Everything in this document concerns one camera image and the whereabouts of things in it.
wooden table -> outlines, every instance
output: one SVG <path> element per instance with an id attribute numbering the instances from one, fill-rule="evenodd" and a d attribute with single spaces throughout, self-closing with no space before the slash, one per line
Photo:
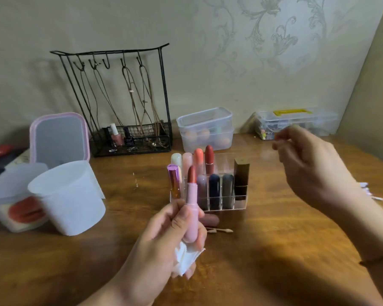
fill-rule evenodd
<path id="1" fill-rule="evenodd" d="M 335 145 L 383 197 L 383 162 Z M 176 141 L 173 152 L 182 150 Z M 382 305 L 346 236 L 290 190 L 271 142 L 235 135 L 230 152 L 251 161 L 248 207 L 219 214 L 234 233 L 209 235 L 192 279 L 171 279 L 155 305 Z M 92 159 L 107 212 L 81 235 L 61 236 L 51 224 L 13 234 L 0 224 L 0 306 L 76 305 L 112 278 L 168 203 L 169 161 L 169 153 Z"/>

pink lipstick tube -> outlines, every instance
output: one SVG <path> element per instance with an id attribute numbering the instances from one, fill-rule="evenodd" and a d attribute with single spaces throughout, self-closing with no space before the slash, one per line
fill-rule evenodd
<path id="1" fill-rule="evenodd" d="M 199 206 L 197 205 L 197 176 L 196 169 L 194 166 L 189 168 L 189 173 L 187 175 L 187 198 L 186 205 L 190 208 L 192 213 L 191 222 L 189 228 L 186 231 L 186 234 L 183 237 L 185 243 L 194 243 L 197 239 L 197 234 L 199 230 Z"/>

acrylic lipstick organizer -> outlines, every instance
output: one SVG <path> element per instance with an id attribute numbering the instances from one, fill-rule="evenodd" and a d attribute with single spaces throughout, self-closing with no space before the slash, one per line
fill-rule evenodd
<path id="1" fill-rule="evenodd" d="M 247 195 L 235 195 L 234 183 L 232 186 L 231 196 L 223 196 L 223 177 L 226 174 L 234 175 L 234 159 L 235 153 L 216 153 L 214 154 L 214 173 L 220 177 L 220 196 L 209 196 L 209 177 L 210 175 L 206 174 L 206 169 L 204 167 L 203 174 L 206 179 L 206 197 L 198 197 L 198 203 L 200 208 L 204 211 L 233 211 L 246 209 L 248 201 L 247 187 L 245 186 L 245 193 Z M 185 185 L 185 194 L 184 198 L 187 197 L 187 176 L 183 178 L 183 184 Z M 210 208 L 210 205 L 218 205 L 219 208 Z"/>

white plastic cup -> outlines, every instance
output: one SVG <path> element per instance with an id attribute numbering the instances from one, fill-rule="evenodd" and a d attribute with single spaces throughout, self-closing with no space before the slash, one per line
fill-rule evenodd
<path id="1" fill-rule="evenodd" d="M 11 232 L 32 230 L 48 221 L 39 201 L 27 190 L 47 170 L 44 163 L 24 163 L 0 174 L 0 222 Z"/>
<path id="2" fill-rule="evenodd" d="M 87 161 L 50 169 L 32 180 L 28 189 L 58 231 L 67 236 L 88 230 L 105 214 L 102 190 Z"/>

wallpaper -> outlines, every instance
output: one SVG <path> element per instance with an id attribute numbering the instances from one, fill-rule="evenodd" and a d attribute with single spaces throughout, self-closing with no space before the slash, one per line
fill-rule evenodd
<path id="1" fill-rule="evenodd" d="M 0 142 L 25 145 L 35 118 L 79 112 L 50 50 L 170 42 L 163 59 L 175 132 L 177 117 L 217 106 L 233 113 L 236 132 L 250 130 L 255 111 L 324 106 L 342 117 L 382 14 L 383 0 L 0 0 Z M 119 118 L 134 124 L 119 58 L 98 68 Z M 158 57 L 142 58 L 163 119 Z M 135 56 L 127 63 L 142 86 Z M 116 122 L 94 93 L 101 126 Z"/>

